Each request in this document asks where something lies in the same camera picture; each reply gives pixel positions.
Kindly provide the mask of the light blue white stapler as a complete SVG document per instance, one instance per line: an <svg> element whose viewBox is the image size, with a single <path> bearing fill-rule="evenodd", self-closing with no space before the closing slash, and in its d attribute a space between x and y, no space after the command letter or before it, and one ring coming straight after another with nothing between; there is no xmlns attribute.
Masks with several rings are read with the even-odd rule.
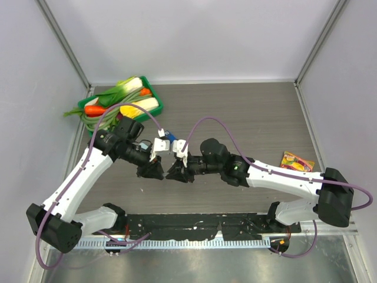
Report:
<svg viewBox="0 0 377 283"><path fill-rule="evenodd" d="M139 147L143 150L148 150L148 148L151 146L150 143L140 142Z"/></svg>

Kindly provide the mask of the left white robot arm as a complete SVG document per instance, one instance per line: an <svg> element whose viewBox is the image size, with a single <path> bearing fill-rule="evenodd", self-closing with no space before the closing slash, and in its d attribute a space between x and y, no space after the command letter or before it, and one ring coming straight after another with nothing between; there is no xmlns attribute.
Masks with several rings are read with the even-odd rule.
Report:
<svg viewBox="0 0 377 283"><path fill-rule="evenodd" d="M41 205L31 204L26 215L37 240L43 240L63 254L70 252L81 237L107 230L121 234L127 226L125 210L111 203L89 212L77 209L98 178L123 159L137 166L137 176L163 179L161 158L153 146L142 149L136 143L144 126L128 117L111 131L98 130L92 135L81 161L61 186Z"/></svg>

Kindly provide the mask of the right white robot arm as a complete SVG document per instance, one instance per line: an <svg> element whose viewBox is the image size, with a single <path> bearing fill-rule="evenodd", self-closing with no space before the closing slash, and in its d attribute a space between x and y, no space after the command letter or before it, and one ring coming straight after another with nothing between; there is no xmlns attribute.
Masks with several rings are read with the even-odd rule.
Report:
<svg viewBox="0 0 377 283"><path fill-rule="evenodd" d="M192 183L197 175L218 174L230 186L266 188L298 197L291 202L270 205L266 226L274 233L296 222L321 220L339 228L349 226L354 190L340 171L300 172L271 166L252 158L232 154L216 139L200 145L199 156L181 152L184 140L175 141L176 161L166 179Z"/></svg>

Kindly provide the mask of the blue black stapler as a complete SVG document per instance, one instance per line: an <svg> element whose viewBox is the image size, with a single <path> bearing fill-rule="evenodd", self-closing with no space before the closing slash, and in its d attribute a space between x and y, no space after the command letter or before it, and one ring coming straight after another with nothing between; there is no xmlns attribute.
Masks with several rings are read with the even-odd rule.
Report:
<svg viewBox="0 0 377 283"><path fill-rule="evenodd" d="M173 143L175 140L177 140L176 136L168 130L165 131L165 136L170 141L170 143Z"/></svg>

